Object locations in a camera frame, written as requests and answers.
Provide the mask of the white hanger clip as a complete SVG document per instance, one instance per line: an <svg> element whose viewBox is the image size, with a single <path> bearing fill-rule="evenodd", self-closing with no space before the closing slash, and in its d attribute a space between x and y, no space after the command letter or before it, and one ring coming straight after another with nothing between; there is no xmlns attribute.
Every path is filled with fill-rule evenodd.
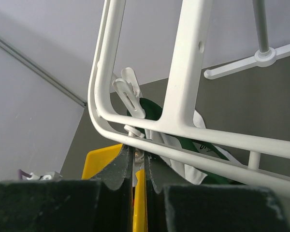
<svg viewBox="0 0 290 232"><path fill-rule="evenodd" d="M138 84L135 71L131 67L126 67L121 71L121 78L112 76L112 86L126 106L132 117L145 118L145 111L140 104L142 92Z"/></svg>

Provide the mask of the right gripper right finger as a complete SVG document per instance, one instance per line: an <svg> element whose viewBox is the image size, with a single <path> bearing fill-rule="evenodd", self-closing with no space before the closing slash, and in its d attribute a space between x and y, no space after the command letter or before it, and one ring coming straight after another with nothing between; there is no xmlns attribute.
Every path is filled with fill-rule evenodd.
<svg viewBox="0 0 290 232"><path fill-rule="evenodd" d="M290 232L290 200L247 185L193 185L145 153L150 232Z"/></svg>

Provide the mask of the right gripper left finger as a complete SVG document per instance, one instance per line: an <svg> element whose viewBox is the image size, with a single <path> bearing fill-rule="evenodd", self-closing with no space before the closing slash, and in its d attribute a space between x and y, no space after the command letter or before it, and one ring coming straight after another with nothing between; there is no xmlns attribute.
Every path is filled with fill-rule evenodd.
<svg viewBox="0 0 290 232"><path fill-rule="evenodd" d="M0 182L0 232L132 231L133 149L88 180Z"/></svg>

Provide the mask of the green and white sock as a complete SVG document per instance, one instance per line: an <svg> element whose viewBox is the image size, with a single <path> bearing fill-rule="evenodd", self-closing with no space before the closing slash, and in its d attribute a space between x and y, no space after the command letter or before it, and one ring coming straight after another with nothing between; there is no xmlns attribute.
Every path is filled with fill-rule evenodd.
<svg viewBox="0 0 290 232"><path fill-rule="evenodd" d="M157 121L162 114L162 107L155 102L140 98L140 105L145 112L145 118ZM160 133L152 130L138 128L139 131L145 134L145 138L153 142L162 143L165 145L171 145L179 147L192 152L197 152L205 155L212 156L214 158L220 158L222 160L230 161L234 164L240 164L240 162L232 156L228 151L212 144L209 142L192 140L189 138L168 135L165 133ZM193 166L188 164L183 164L178 161L162 157L162 159L180 176L184 177L187 181L192 184L230 184L230 185L240 185L240 182L228 179L226 177L213 174L208 171L198 170Z"/></svg>

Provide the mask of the white clip hanger frame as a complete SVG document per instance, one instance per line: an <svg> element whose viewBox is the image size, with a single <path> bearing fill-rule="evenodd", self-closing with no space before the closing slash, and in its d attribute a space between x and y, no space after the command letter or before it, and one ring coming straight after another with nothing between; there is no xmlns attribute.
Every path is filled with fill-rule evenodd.
<svg viewBox="0 0 290 232"><path fill-rule="evenodd" d="M176 160L204 171L248 185L271 188L290 198L290 177L259 169L261 154L290 159L290 142L225 131L197 128L193 124L212 2L182 2L163 112L159 120L117 114L110 101L110 83L125 10L125 1L107 0L103 6L96 51L88 84L90 119L104 137ZM203 154L151 140L131 137L114 130L115 122L165 134L187 137L249 151L248 165L235 165Z"/></svg>

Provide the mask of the yellow plastic bin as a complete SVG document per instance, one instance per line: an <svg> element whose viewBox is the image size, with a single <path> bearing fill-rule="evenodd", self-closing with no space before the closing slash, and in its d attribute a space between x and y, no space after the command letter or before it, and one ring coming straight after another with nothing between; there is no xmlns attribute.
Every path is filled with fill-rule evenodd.
<svg viewBox="0 0 290 232"><path fill-rule="evenodd" d="M82 179L89 179L101 171L118 154L122 144L108 146L88 152L83 168ZM148 231L147 204L146 204L146 183L145 171L143 168L136 172L137 184L133 188L133 228L134 232Z"/></svg>

